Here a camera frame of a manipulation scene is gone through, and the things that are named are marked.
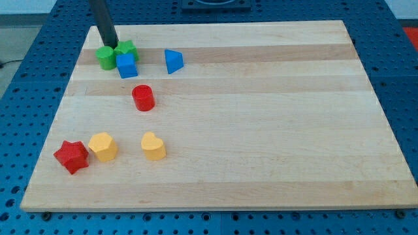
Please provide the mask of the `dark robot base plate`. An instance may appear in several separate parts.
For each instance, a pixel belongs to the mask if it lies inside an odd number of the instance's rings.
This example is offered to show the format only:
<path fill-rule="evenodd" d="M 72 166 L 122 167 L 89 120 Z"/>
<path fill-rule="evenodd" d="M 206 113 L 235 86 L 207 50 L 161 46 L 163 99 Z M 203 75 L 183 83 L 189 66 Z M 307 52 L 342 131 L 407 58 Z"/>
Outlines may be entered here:
<path fill-rule="evenodd" d="M 251 0 L 181 0 L 183 11 L 250 10 Z"/>

